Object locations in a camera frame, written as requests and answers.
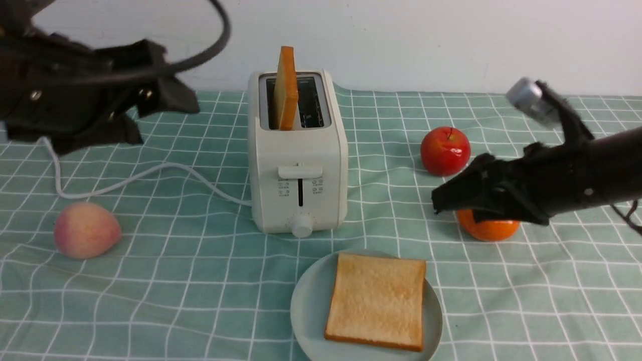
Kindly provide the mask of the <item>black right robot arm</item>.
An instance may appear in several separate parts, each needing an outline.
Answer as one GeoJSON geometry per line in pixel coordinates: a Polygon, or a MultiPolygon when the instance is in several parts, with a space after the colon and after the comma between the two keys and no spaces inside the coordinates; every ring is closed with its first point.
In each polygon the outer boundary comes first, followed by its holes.
{"type": "Polygon", "coordinates": [[[436,213],[547,226],[552,217],[640,199],[640,128],[557,146],[534,142],[505,160],[483,153],[432,191],[436,213]]]}

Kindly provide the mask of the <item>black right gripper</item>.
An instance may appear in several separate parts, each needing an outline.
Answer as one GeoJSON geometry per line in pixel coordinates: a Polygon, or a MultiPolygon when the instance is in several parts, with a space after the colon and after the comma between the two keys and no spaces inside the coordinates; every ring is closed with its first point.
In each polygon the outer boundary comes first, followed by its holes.
{"type": "Polygon", "coordinates": [[[548,225],[552,217],[597,206],[594,141],[553,148],[534,143],[521,158],[490,153],[431,193],[436,214],[473,210],[476,222],[517,220],[548,225]]]}

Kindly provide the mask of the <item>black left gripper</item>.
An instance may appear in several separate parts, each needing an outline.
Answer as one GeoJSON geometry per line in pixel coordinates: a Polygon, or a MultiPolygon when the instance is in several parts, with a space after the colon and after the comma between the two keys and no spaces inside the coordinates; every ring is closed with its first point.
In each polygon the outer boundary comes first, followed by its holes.
{"type": "Polygon", "coordinates": [[[130,108],[136,107],[139,117],[200,112],[195,91],[175,75],[133,85],[10,88],[11,81],[66,79],[74,70],[55,64],[54,52],[76,50],[110,62],[114,70],[163,65],[167,52],[150,40],[92,50],[57,34],[19,37],[3,32],[2,123],[10,141],[46,138],[59,156],[93,146],[141,145],[144,141],[138,124],[127,114],[130,108]]]}

